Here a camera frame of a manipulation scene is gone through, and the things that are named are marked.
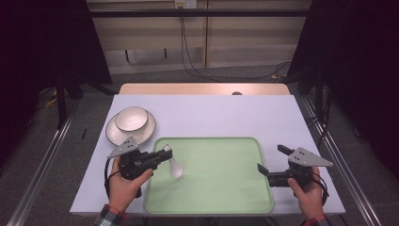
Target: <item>light green tray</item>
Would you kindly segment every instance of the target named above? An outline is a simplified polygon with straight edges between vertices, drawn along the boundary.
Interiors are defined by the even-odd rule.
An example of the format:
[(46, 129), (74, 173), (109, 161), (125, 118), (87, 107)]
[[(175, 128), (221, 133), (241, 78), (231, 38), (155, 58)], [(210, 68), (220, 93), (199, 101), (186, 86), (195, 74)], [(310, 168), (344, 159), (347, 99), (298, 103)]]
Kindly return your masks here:
[(158, 166), (150, 179), (145, 207), (154, 214), (258, 214), (272, 209), (259, 143), (252, 137), (164, 137), (184, 166), (174, 179), (169, 163)]

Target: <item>white tabletop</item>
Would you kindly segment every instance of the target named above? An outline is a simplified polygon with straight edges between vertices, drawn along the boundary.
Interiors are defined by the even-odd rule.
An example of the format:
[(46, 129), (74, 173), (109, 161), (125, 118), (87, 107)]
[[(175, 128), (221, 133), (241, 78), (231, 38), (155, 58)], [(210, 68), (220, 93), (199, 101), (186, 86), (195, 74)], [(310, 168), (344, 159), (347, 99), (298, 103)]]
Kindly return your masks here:
[[(154, 142), (160, 137), (254, 137), (260, 143), (263, 156), (267, 156), (264, 164), (270, 171), (288, 169), (287, 156), (277, 150), (278, 144), (292, 149), (303, 147), (320, 155), (292, 95), (120, 94), (114, 97), (71, 213), (96, 215), (108, 203), (104, 190), (104, 165), (115, 145), (108, 141), (104, 130), (108, 121), (128, 106), (141, 106), (156, 119), (155, 132), (140, 147), (142, 152), (152, 152)], [(325, 213), (344, 213), (343, 204), (327, 170), (320, 168), (320, 171), (329, 193), (324, 206)], [(144, 208), (146, 188), (147, 184), (144, 184), (143, 195), (131, 203), (126, 213), (154, 216)], [(274, 206), (265, 216), (300, 213), (291, 188), (272, 187), (271, 193)]]

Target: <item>black cable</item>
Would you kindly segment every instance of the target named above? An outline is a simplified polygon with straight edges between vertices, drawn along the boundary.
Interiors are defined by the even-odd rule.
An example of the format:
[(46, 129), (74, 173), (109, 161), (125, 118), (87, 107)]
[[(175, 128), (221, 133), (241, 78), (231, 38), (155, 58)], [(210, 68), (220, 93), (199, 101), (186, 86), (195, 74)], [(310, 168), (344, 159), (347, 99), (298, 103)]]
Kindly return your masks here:
[(267, 75), (262, 75), (262, 76), (257, 76), (257, 77), (230, 77), (230, 76), (207, 76), (207, 77), (212, 77), (212, 78), (235, 78), (235, 79), (261, 79), (261, 78), (266, 78), (266, 77), (270, 77), (272, 75), (274, 75), (276, 72), (278, 72), (279, 70), (281, 70), (281, 68), (278, 68), (277, 70), (274, 70), (272, 73), (269, 73)]
[[(325, 107), (324, 107), (324, 109), (323, 109), (323, 117), (327, 114), (327, 112), (329, 111), (329, 106), (327, 106), (327, 105), (325, 105)], [(308, 117), (308, 118), (305, 118), (304, 120), (305, 121), (318, 121), (318, 119), (319, 119), (319, 117), (317, 117), (317, 116), (312, 116), (312, 117)]]
[[(315, 180), (315, 179), (313, 179), (313, 178), (311, 178), (311, 180), (314, 182), (314, 183), (316, 183), (316, 184), (318, 184), (320, 187), (322, 187), (322, 189), (323, 189), (323, 194), (322, 194), (322, 206), (324, 206), (324, 204), (326, 203), (326, 201), (327, 201), (327, 198), (329, 197), (329, 194), (328, 194), (328, 189), (327, 189), (327, 184), (326, 184), (326, 182), (325, 182), (325, 180), (319, 175), (319, 174), (316, 174), (316, 173), (312, 173), (313, 175), (315, 175), (316, 177), (318, 177), (323, 183), (321, 183), (321, 182), (319, 182), (319, 181), (317, 181), (317, 180)], [(299, 226), (303, 226), (303, 225), (305, 225), (306, 224), (306, 220), (303, 220), (300, 224), (299, 224)]]
[(288, 62), (282, 62), (278, 65), (276, 65), (275, 71), (276, 71), (276, 80), (275, 83), (278, 83), (279, 80), (279, 70), (283, 69), (286, 65), (291, 64), (291, 61)]
[(328, 95), (327, 95), (327, 102), (326, 102), (325, 109), (324, 109), (324, 111), (326, 111), (326, 120), (325, 120), (325, 123), (322, 124), (323, 125), (323, 131), (322, 131), (322, 134), (320, 136), (319, 142), (317, 144), (317, 149), (320, 149), (320, 145), (322, 143), (322, 139), (325, 136), (326, 131), (327, 131), (327, 126), (328, 126), (328, 121), (329, 121), (329, 108), (331, 107), (331, 100), (332, 100), (331, 93), (329, 91)]
[(120, 172), (120, 171), (118, 170), (118, 171), (116, 171), (116, 172), (113, 172), (111, 175), (109, 175), (108, 180), (109, 180), (109, 178), (111, 178), (113, 175), (117, 174), (118, 172)]
[(340, 219), (343, 221), (345, 226), (348, 226), (348, 223), (346, 222), (345, 218), (343, 218), (343, 215), (340, 215)]
[(105, 186), (106, 196), (109, 198), (108, 166), (109, 166), (109, 159), (106, 159), (105, 169), (104, 169), (104, 186)]
[[(188, 46), (187, 46), (187, 39), (186, 39), (186, 37), (185, 37), (185, 26), (184, 26), (184, 18), (183, 18), (183, 17), (180, 17), (180, 26), (181, 26), (181, 34), (182, 34), (182, 51), (181, 51), (181, 53), (182, 53), (182, 62), (183, 62), (183, 66), (184, 66), (185, 71), (188, 72), (188, 73), (189, 73), (190, 75), (192, 75), (192, 76), (200, 77), (200, 78), (208, 78), (208, 79), (213, 80), (213, 81), (215, 81), (215, 82), (221, 83), (221, 81), (218, 81), (218, 80), (216, 80), (216, 79), (214, 79), (214, 78), (211, 78), (211, 77), (208, 77), (208, 76), (204, 76), (204, 75), (202, 75), (201, 73), (199, 73), (199, 72), (196, 70), (196, 68), (194, 67), (194, 65), (193, 65), (193, 63), (192, 63), (192, 61), (191, 61), (190, 54), (188, 53)], [(195, 74), (191, 73), (191, 72), (185, 67), (185, 63), (184, 63), (184, 45), (185, 45), (185, 51), (186, 51), (187, 56), (188, 56), (188, 61), (190, 62), (190, 65), (191, 65), (191, 67), (193, 68), (193, 70), (194, 70), (198, 75), (195, 75)]]
[[(216, 78), (260, 79), (260, 78), (266, 78), (266, 77), (272, 76), (273, 74), (275, 74), (275, 73), (277, 73), (278, 71), (280, 71), (285, 65), (291, 63), (291, 61), (282, 62), (282, 63), (276, 65), (276, 69), (275, 69), (272, 73), (267, 74), (267, 75), (258, 76), (258, 77), (205, 76), (205, 75), (199, 73), (199, 72), (196, 70), (196, 68), (194, 67), (194, 65), (193, 65), (193, 63), (192, 63), (192, 61), (191, 61), (190, 54), (188, 53), (187, 40), (186, 40), (186, 35), (185, 35), (185, 25), (184, 25), (184, 18), (183, 18), (183, 17), (180, 17), (180, 25), (181, 25), (181, 34), (182, 34), (182, 35), (181, 35), (181, 37), (182, 37), (182, 51), (181, 51), (181, 54), (182, 54), (183, 66), (184, 66), (184, 69), (185, 69), (190, 75), (192, 75), (192, 76), (211, 79), (211, 80), (213, 80), (213, 81), (215, 81), (215, 82), (219, 82), (219, 83), (221, 83), (222, 81), (216, 80)], [(193, 70), (197, 73), (197, 75), (191, 73), (191, 72), (185, 67), (185, 63), (184, 63), (184, 45), (185, 45), (185, 51), (186, 51), (187, 56), (188, 56), (188, 61), (189, 61), (190, 65), (191, 65), (191, 67), (193, 68)]]
[(317, 122), (318, 122), (318, 117), (310, 117), (305, 119), (306, 125), (308, 126), (308, 129), (312, 128)]

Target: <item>human hand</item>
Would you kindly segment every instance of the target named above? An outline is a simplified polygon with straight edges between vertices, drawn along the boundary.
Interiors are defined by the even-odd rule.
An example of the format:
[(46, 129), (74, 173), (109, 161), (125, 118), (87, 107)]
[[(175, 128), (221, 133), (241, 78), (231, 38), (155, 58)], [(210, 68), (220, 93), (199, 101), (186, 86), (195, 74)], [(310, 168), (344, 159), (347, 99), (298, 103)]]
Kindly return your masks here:
[[(316, 167), (312, 167), (313, 173), (320, 175)], [(320, 181), (320, 178), (313, 174), (313, 179)], [(322, 204), (322, 187), (315, 182), (311, 182), (304, 190), (299, 186), (294, 178), (288, 179), (288, 185), (298, 198), (299, 209), (305, 220), (324, 215)]]
[[(120, 157), (114, 159), (111, 174), (118, 172)], [(120, 173), (109, 178), (109, 205), (120, 212), (125, 212), (130, 202), (135, 198), (138, 189), (150, 179), (152, 169), (147, 169), (133, 181), (124, 179)]]

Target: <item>plaid sleeve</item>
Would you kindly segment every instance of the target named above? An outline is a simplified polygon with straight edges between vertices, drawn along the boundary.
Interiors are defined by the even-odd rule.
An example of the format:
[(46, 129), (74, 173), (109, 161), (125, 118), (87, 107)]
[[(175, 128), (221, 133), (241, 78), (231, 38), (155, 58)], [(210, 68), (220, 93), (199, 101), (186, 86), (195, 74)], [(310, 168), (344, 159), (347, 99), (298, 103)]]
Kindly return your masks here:
[(125, 219), (127, 219), (125, 213), (122, 213), (106, 204), (94, 222), (94, 226), (118, 226), (122, 225)]
[(320, 215), (316, 218), (309, 219), (305, 226), (332, 226), (326, 215)]

